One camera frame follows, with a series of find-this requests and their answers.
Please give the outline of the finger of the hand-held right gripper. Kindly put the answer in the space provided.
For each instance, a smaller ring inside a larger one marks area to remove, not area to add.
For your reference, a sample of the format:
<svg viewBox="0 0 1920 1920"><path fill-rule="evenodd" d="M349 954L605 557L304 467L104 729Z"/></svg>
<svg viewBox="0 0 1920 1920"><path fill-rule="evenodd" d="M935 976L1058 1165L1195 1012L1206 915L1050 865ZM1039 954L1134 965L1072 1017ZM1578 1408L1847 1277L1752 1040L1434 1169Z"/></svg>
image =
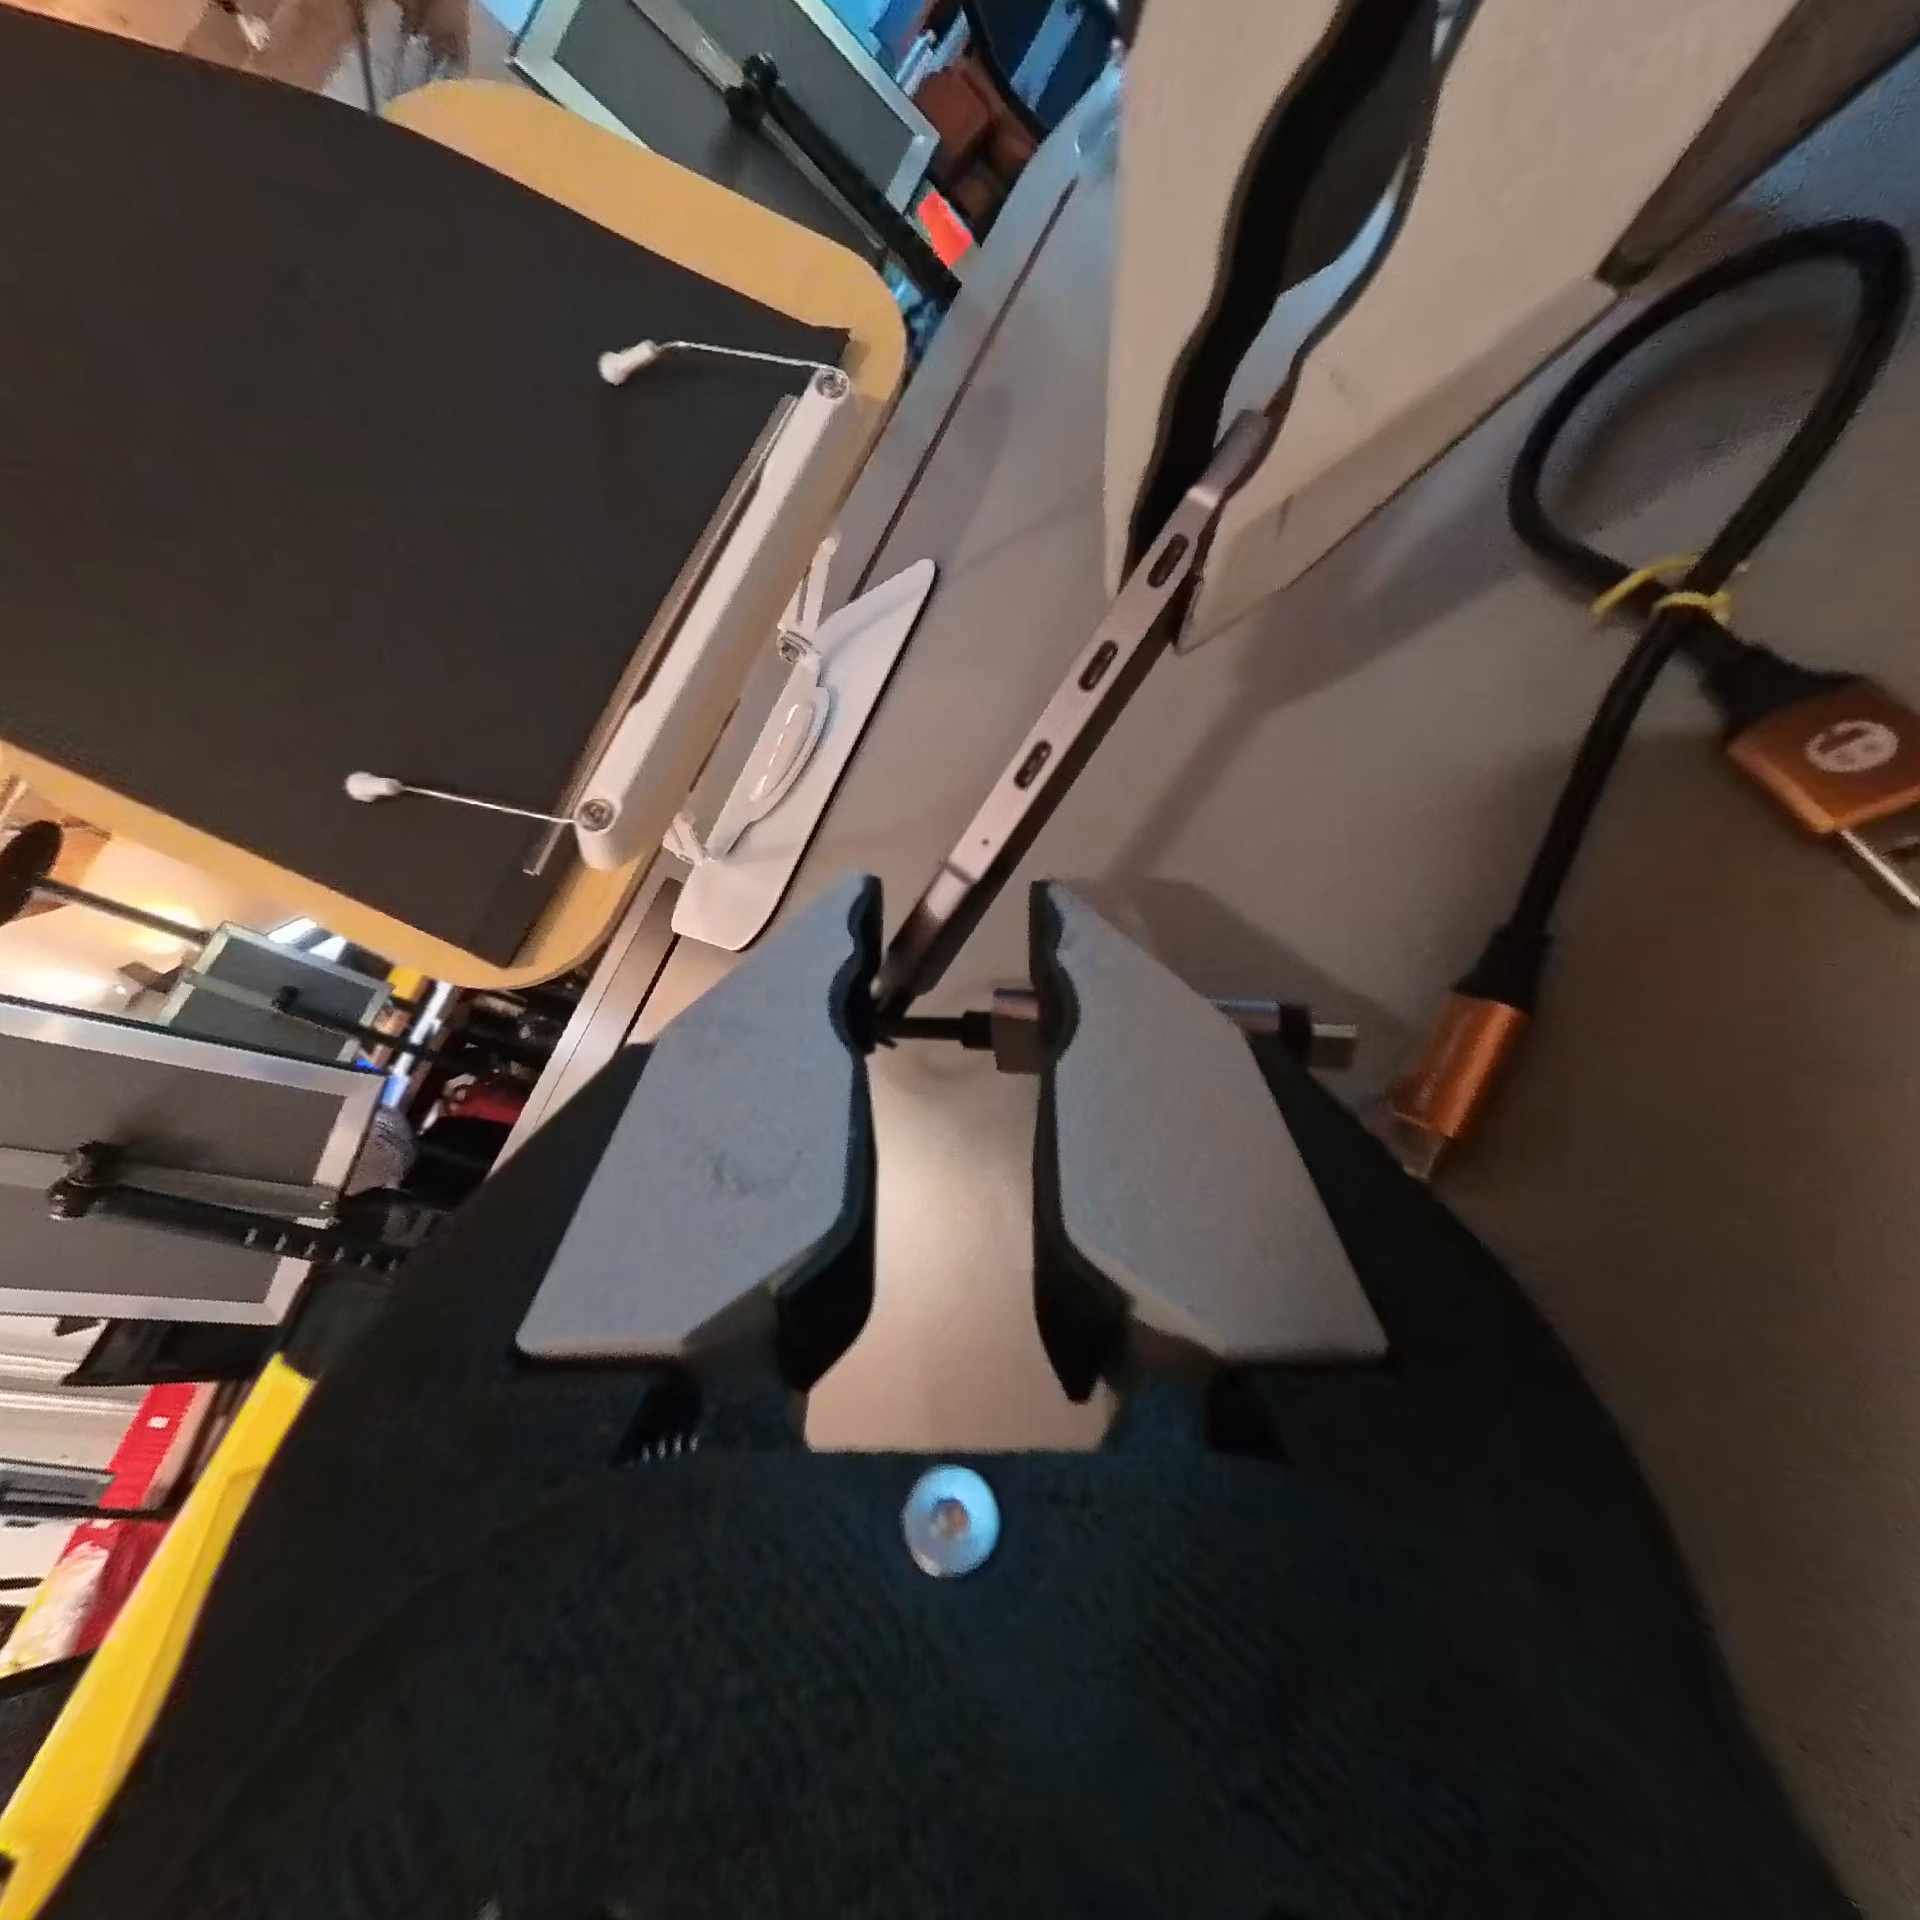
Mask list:
<svg viewBox="0 0 1920 1920"><path fill-rule="evenodd" d="M1380 207L1380 4L1134 4L1116 125L1109 589L1232 421L1284 296Z"/></svg>
<svg viewBox="0 0 1920 1920"><path fill-rule="evenodd" d="M1476 4L1178 636L1292 586L1916 46L1915 2Z"/></svg>

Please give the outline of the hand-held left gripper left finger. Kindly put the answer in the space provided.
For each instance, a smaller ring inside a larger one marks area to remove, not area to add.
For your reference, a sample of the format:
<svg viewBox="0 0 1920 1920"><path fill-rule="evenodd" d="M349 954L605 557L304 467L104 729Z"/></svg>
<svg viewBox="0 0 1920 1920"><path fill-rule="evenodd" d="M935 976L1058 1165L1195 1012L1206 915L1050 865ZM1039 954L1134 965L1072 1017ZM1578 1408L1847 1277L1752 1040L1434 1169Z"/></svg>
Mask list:
<svg viewBox="0 0 1920 1920"><path fill-rule="evenodd" d="M766 1362L810 1392L874 1299L883 884L844 876L643 1047L517 1329L562 1365Z"/></svg>

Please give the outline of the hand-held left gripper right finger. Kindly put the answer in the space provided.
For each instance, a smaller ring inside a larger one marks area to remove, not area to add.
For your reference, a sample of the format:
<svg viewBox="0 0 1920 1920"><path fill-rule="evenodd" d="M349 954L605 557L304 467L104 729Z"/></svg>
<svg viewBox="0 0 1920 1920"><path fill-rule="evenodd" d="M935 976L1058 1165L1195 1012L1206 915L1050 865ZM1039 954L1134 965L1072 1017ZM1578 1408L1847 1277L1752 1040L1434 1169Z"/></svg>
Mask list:
<svg viewBox="0 0 1920 1920"><path fill-rule="evenodd" d="M1271 1066L1350 1052L1299 1003L1212 998L1064 884L1029 895L1039 1081L1033 1289L1075 1404L1386 1358L1389 1338Z"/></svg>

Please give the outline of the grey usb hub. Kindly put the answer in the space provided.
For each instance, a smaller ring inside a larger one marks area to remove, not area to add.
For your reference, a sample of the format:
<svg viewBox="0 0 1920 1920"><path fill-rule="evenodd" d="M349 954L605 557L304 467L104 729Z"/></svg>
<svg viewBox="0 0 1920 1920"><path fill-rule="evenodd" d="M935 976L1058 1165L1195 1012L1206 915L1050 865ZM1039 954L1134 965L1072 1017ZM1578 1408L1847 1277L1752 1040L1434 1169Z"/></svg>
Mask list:
<svg viewBox="0 0 1920 1920"><path fill-rule="evenodd" d="M1123 578L1062 681L884 947L872 987L879 1038L902 1033L914 1003L944 977L998 889L1181 636L1227 508L1277 435L1278 423L1266 411L1239 411L1200 476Z"/></svg>

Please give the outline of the wooden board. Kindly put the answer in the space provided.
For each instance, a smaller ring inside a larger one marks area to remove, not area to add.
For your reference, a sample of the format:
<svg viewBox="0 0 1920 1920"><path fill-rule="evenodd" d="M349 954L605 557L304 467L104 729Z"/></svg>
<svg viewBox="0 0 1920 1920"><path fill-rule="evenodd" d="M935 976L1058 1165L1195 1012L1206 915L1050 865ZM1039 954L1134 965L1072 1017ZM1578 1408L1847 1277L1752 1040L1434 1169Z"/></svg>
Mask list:
<svg viewBox="0 0 1920 1920"><path fill-rule="evenodd" d="M491 82L437 82L373 117L433 137L558 204L630 237L643 248L718 279L804 324L843 325L843 355L831 360L850 378L858 423L853 450L828 477L823 525L832 529L853 477L874 445L900 392L905 324L879 275L855 251L783 218L685 166L600 130L566 107L523 88ZM579 862L541 919L528 950L480 976L462 955L392 919L350 906L309 881L237 851L193 828L118 799L88 780L66 775L5 746L5 773L24 780L57 813L82 820L111 838L175 857L246 893L309 913L354 944L465 986L506 987L541 982L587 960L614 929L629 899L661 853L617 873L596 873L562 846L561 826L541 826L528 870L542 873L553 853Z"/></svg>

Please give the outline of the metal framed grey panel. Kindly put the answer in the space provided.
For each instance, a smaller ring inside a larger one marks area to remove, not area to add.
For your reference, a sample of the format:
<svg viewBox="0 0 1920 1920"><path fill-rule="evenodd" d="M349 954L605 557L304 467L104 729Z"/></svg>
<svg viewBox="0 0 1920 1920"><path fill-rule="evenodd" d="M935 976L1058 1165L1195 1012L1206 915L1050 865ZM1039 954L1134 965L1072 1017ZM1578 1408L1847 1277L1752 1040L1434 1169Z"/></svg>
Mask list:
<svg viewBox="0 0 1920 1920"><path fill-rule="evenodd" d="M347 1196L382 1076L170 1025L5 995L2 1312L272 1327L312 1263L222 1246L51 1192L91 1146L132 1186L319 1227Z"/></svg>
<svg viewBox="0 0 1920 1920"><path fill-rule="evenodd" d="M892 210L912 210L940 137L855 25L853 4L541 2L509 57L576 117L834 234L853 213L831 181L779 125L750 130L727 104L755 55Z"/></svg>

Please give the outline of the white stand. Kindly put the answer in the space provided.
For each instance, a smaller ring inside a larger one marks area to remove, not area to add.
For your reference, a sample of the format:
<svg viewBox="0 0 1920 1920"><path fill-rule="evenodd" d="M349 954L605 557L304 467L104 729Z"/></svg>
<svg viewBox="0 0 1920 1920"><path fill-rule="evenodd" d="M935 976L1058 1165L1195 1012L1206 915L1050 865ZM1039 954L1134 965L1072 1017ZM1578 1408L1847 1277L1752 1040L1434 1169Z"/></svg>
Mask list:
<svg viewBox="0 0 1920 1920"><path fill-rule="evenodd" d="M558 826L594 873L685 864L679 935L750 947L804 851L938 583L918 560L828 610L831 477L858 423L853 378L797 371L594 724L561 812L605 798L605 830Z"/></svg>

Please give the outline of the black round lamp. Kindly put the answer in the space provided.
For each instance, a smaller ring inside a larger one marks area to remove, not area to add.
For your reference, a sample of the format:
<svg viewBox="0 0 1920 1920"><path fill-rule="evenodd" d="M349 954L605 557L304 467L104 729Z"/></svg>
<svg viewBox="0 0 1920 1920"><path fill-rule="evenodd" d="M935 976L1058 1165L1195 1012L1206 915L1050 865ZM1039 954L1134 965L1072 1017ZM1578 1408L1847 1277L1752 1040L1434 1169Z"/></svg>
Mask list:
<svg viewBox="0 0 1920 1920"><path fill-rule="evenodd" d="M112 899L57 876L66 847L64 828L53 820L28 822L12 831L2 849L2 924L33 918L43 907L75 906L182 947L205 947L214 933L131 901Z"/></svg>

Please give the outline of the black sheet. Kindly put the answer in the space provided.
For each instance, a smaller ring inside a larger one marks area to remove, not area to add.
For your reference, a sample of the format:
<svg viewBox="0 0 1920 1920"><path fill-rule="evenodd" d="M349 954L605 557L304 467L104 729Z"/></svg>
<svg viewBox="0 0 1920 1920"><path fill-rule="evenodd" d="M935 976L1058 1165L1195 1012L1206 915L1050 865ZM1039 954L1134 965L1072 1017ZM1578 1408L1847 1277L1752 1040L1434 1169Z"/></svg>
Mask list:
<svg viewBox="0 0 1920 1920"><path fill-rule="evenodd" d="M804 322L365 109L5 10L5 748L520 960L557 812Z"/></svg>

